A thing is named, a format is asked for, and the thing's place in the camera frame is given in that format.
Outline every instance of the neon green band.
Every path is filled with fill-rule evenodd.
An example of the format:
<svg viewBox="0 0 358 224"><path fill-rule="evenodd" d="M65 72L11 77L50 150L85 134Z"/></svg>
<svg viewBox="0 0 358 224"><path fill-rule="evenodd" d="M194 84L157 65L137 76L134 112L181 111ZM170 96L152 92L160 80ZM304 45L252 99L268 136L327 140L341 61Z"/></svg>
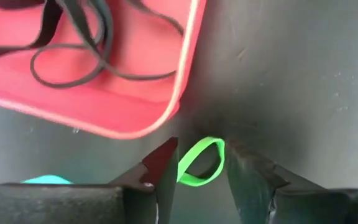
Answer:
<svg viewBox="0 0 358 224"><path fill-rule="evenodd" d="M216 169L215 173L208 179L200 179L198 177L194 177L190 174L186 173L187 168L189 168L190 164L200 155L208 146L215 143L218 147L219 157L221 158L221 163L219 167ZM204 184L208 184L212 180L218 177L218 175L222 172L224 166L224 141L223 139L206 137L200 140L197 144L195 144L183 158L180 160L178 165L178 178L177 182L181 184L189 185L192 187L199 187Z"/></svg>

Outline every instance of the pink tray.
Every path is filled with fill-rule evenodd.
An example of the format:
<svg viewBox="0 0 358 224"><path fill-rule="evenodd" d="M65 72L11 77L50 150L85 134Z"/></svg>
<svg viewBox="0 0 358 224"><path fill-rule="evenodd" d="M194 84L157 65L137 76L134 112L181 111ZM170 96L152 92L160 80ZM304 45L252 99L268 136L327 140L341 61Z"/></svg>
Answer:
<svg viewBox="0 0 358 224"><path fill-rule="evenodd" d="M157 129L179 108L177 99L187 83L206 0L144 3L177 19L186 28L185 37L163 20L142 14L124 0L111 0L116 41L110 63L123 72L139 74L165 73L182 66L181 78L176 75L134 82L102 72L85 85L57 90L34 80L29 61L35 51L28 50L0 57L0 106L109 138L133 139ZM0 45L31 43L39 31L41 11L42 6L18 11L0 9ZM96 17L89 9L86 12L95 33ZM53 44L62 42L81 43L66 16L52 40ZM58 49L43 53L35 66L44 79L62 82L85 75L95 64L86 50ZM179 88L178 93L173 93L174 86ZM176 98L167 109L172 97Z"/></svg>

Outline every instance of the gray surface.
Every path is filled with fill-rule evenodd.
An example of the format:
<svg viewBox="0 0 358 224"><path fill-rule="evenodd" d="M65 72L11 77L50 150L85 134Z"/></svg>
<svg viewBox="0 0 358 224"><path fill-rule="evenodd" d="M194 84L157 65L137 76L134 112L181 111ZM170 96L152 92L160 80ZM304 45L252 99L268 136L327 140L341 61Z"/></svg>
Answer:
<svg viewBox="0 0 358 224"><path fill-rule="evenodd" d="M208 1L193 128L323 187L358 187L358 1Z"/></svg>
<svg viewBox="0 0 358 224"><path fill-rule="evenodd" d="M176 119L144 138L120 141L0 108L0 183L45 174L60 175L78 184L106 183L170 136L195 137L192 132L180 134L174 127L178 127ZM189 136L189 141L181 141L178 152L184 154L197 138ZM214 153L201 156L199 166L192 171L207 169ZM206 215L212 210L216 211L214 215ZM239 223L226 175L199 189L178 185L171 217L170 223Z"/></svg>

